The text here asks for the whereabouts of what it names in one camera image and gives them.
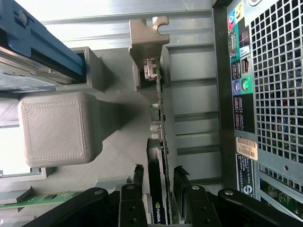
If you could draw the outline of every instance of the green circuit board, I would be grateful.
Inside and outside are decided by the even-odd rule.
[[[293,212],[295,215],[303,219],[303,204],[278,190],[266,181],[260,180],[261,190],[280,203],[282,206]]]
[[[27,206],[43,205],[43,204],[60,204],[66,202],[80,192],[60,192],[45,195],[28,195],[18,203],[0,204],[0,210],[22,208]]]

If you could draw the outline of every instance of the green ps/2 port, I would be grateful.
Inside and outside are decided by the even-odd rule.
[[[242,91],[247,92],[248,88],[250,87],[250,84],[247,79],[243,79],[241,82]]]

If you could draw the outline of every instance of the barcode sticker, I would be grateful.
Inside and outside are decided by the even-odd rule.
[[[249,157],[257,161],[258,147],[255,141],[237,137],[236,142],[237,142],[237,152],[239,154],[242,154],[246,157]]]

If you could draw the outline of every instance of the ventilation grille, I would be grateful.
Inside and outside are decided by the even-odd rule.
[[[258,148],[303,163],[303,0],[280,0],[251,23]]]
[[[294,182],[292,179],[289,179],[287,176],[281,175],[274,170],[267,168],[265,166],[259,165],[259,169],[261,172],[277,179],[278,181],[282,182],[283,184],[286,184],[287,186],[295,189],[298,192],[303,193],[303,185],[299,184],[298,182]]]

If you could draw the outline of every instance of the blue drive bracket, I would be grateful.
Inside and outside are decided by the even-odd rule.
[[[33,59],[33,51],[71,70],[74,79],[86,77],[85,61],[14,0],[0,0],[0,28],[7,34],[9,47]]]

